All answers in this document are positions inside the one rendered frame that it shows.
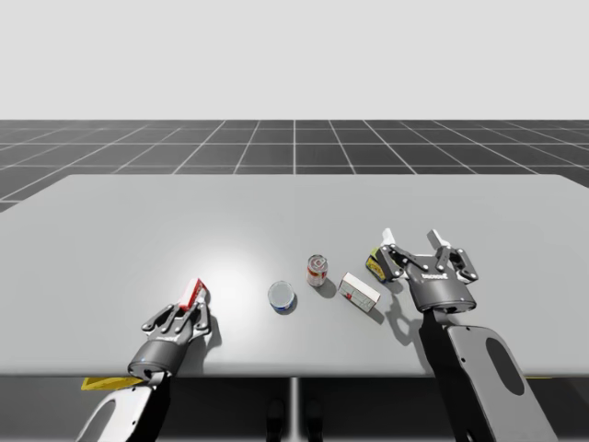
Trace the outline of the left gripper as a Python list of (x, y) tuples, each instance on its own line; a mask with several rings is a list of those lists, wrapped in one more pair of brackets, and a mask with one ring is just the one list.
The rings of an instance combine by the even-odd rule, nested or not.
[(187, 310), (169, 304), (141, 327), (146, 341), (128, 365), (131, 376), (151, 379), (157, 373), (177, 375), (192, 337), (211, 332), (210, 311), (206, 302), (195, 302)]

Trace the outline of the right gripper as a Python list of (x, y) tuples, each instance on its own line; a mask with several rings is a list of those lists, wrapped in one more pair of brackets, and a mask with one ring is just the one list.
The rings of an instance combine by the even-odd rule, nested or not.
[[(386, 227), (376, 252), (386, 280), (407, 279), (415, 307), (421, 313), (462, 313), (474, 309), (477, 303), (464, 283), (478, 281), (479, 275), (465, 250), (442, 239), (436, 229), (428, 232), (427, 239), (435, 249), (435, 268), (441, 273), (430, 273), (425, 258), (398, 246), (391, 229)], [(446, 272), (447, 269), (453, 269), (455, 274)]]

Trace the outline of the green and blue rectangular can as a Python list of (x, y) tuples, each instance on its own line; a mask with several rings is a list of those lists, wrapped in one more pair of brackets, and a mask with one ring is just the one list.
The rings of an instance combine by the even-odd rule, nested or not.
[(381, 266), (379, 265), (376, 253), (378, 248), (374, 248), (371, 250), (366, 262), (365, 267), (369, 270), (369, 272), (376, 278), (377, 281), (380, 283), (384, 283), (387, 281), (387, 276), (385, 275), (384, 271), (382, 270)]

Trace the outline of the red and white carton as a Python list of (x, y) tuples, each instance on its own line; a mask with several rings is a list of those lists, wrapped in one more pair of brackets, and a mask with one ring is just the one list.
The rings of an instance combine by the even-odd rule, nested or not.
[(375, 307), (381, 297), (378, 291), (351, 273), (342, 277), (338, 293), (366, 313)]

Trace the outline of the red and white can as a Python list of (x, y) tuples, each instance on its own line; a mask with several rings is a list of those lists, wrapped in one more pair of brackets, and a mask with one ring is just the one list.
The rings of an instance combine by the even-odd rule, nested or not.
[(328, 260), (324, 256), (312, 255), (307, 261), (306, 281), (314, 287), (322, 286), (327, 279), (328, 268)]

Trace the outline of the blue flat can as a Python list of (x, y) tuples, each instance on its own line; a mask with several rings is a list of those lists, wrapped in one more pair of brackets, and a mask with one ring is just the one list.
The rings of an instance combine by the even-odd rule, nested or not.
[(288, 314), (295, 308), (296, 294), (289, 283), (277, 281), (268, 290), (268, 300), (277, 313)]

